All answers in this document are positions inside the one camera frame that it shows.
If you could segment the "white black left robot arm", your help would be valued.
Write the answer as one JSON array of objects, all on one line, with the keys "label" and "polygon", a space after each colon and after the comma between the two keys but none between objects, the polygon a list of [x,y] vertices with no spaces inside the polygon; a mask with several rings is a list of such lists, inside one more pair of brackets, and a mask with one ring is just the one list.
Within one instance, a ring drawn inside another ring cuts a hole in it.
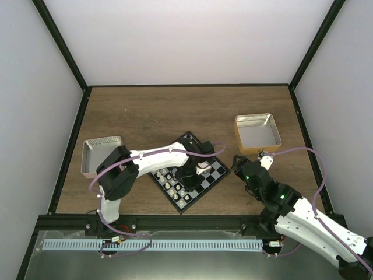
[{"label": "white black left robot arm", "polygon": [[100,199],[98,228],[107,236],[114,235],[119,229],[119,206],[121,199],[128,195],[137,178],[162,169],[178,170],[173,180],[187,187],[196,187],[204,178],[206,161],[221,152],[215,152],[209,142],[200,144],[180,140],[169,146],[150,150],[127,150],[119,146],[97,168],[97,176],[91,182],[90,190],[98,184],[97,195]]}]

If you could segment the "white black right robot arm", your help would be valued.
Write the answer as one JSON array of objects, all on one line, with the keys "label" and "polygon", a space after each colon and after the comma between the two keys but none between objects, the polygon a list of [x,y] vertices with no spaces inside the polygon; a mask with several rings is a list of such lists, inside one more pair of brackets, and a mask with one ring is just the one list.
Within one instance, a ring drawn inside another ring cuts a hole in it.
[{"label": "white black right robot arm", "polygon": [[372,279],[372,238],[340,225],[298,191],[275,181],[269,174],[272,163],[267,155],[255,161],[235,155],[231,167],[246,191],[264,206],[261,232],[277,232],[308,247],[334,265],[343,279]]}]

